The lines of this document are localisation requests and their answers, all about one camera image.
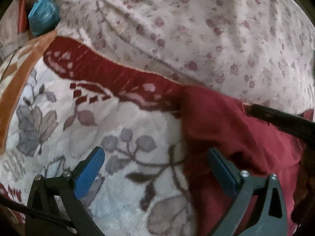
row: red fabric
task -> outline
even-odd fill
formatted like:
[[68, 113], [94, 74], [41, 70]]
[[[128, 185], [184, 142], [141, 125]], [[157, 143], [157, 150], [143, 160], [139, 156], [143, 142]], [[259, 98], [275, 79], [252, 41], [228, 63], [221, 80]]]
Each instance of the red fabric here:
[[26, 31], [27, 16], [25, 10], [26, 0], [19, 0], [19, 19], [18, 19], [18, 34]]
[[[211, 231], [231, 203], [207, 164], [210, 147], [217, 147], [239, 169], [254, 176], [278, 175], [288, 213], [288, 235], [293, 234], [296, 225], [290, 216], [302, 155], [297, 138], [246, 116], [241, 101], [202, 87], [183, 87], [182, 128], [189, 151], [185, 174], [198, 215], [199, 236]], [[245, 229], [254, 201], [238, 232]]]
[[[105, 94], [101, 87], [108, 88], [120, 101], [132, 101], [143, 110], [168, 111], [179, 116], [182, 85], [116, 64], [76, 40], [57, 36], [45, 51], [44, 62], [61, 78], [72, 80], [72, 89], [80, 87]], [[74, 94], [74, 98], [76, 104], [87, 102], [80, 95]]]

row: fabric fold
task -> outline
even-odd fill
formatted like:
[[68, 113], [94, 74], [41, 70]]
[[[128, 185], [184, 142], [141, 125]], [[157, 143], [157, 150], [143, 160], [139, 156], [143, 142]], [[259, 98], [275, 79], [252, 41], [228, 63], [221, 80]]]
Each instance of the fabric fold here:
[[[272, 124], [248, 117], [240, 100], [207, 88], [183, 87], [181, 105], [189, 152], [184, 173], [198, 215], [198, 235], [207, 235], [232, 201], [224, 195], [207, 164], [210, 147], [217, 147], [240, 170], [254, 176], [278, 175], [287, 208], [288, 235], [292, 235], [296, 224], [290, 216], [302, 156], [298, 139]], [[253, 197], [238, 232], [245, 229], [254, 204]]]

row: fleece blanket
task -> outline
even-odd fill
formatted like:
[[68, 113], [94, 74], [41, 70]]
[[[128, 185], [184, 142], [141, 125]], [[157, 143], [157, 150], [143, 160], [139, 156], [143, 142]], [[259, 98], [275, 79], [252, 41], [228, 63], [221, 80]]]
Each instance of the fleece blanket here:
[[[248, 118], [241, 101], [116, 64], [65, 37], [25, 78], [1, 156], [7, 198], [26, 204], [36, 174], [59, 176], [102, 146], [106, 161], [81, 202], [105, 235], [204, 236], [231, 201], [206, 164], [205, 151], [216, 146], [240, 169], [278, 174], [289, 235], [295, 230], [292, 186], [303, 144]], [[10, 218], [25, 222], [18, 212]]]
[[26, 204], [36, 174], [59, 176], [102, 146], [106, 161], [81, 202], [105, 235], [195, 233], [182, 171], [182, 85], [65, 37], [26, 78], [1, 156], [1, 194]]

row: blanket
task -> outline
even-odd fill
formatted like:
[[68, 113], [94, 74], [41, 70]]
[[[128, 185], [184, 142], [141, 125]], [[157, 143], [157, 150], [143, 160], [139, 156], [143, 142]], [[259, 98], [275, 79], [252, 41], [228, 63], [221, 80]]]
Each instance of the blanket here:
[[58, 34], [110, 60], [289, 113], [314, 107], [314, 26], [294, 0], [62, 0]]
[[[106, 161], [81, 202], [105, 235], [194, 235], [182, 171], [181, 89], [57, 37], [13, 113], [1, 156], [1, 193], [26, 204], [36, 174], [59, 176], [102, 146]], [[13, 216], [23, 223], [23, 215]]]
[[296, 228], [298, 139], [248, 118], [239, 100], [116, 64], [71, 38], [56, 37], [34, 66], [7, 135], [0, 190], [24, 204], [36, 174], [59, 176], [104, 148], [81, 202], [106, 235], [207, 235], [231, 201], [206, 163], [210, 146], [253, 175], [277, 173], [289, 235]]

